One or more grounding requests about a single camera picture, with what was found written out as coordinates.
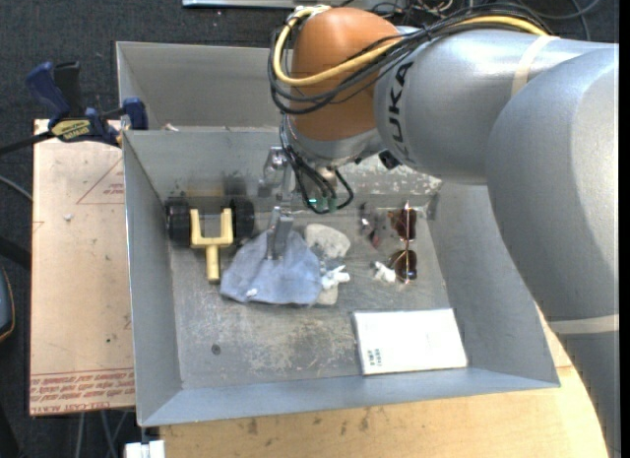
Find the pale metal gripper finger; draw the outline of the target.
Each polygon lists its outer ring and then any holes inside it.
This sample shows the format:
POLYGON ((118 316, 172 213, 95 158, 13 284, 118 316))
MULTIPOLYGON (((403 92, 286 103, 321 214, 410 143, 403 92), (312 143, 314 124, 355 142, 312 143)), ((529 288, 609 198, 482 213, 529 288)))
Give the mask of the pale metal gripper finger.
POLYGON ((284 256, 284 252, 288 244, 289 235, 292 230, 292 225, 292 217, 281 217, 276 237, 276 245, 274 248, 271 248, 271 257, 274 260, 281 259, 284 256))
POLYGON ((278 233, 278 226, 280 224, 280 219, 282 216, 282 208, 280 206, 276 206, 271 214, 267 229, 267 247, 274 248, 276 245, 276 237, 278 233))

